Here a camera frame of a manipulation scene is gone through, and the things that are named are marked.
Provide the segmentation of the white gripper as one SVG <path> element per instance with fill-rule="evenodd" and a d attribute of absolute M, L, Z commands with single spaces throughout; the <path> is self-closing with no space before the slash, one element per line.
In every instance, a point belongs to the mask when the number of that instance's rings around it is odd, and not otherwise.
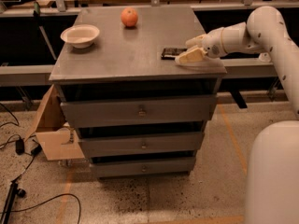
<path fill-rule="evenodd" d="M 209 58 L 220 58 L 225 55 L 221 41 L 223 27 L 210 31 L 206 35 L 199 35 L 186 41 L 186 51 L 175 58 L 177 64 L 196 63 Z"/>

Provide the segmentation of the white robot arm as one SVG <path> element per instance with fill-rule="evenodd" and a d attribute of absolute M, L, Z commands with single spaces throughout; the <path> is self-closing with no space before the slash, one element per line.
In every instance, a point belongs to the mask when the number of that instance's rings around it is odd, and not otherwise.
<path fill-rule="evenodd" d="M 187 66 L 235 52 L 269 57 L 290 112 L 264 127 L 251 145 L 243 224 L 299 224 L 299 47 L 281 12 L 263 6 L 239 24 L 188 40 L 175 61 Z"/>

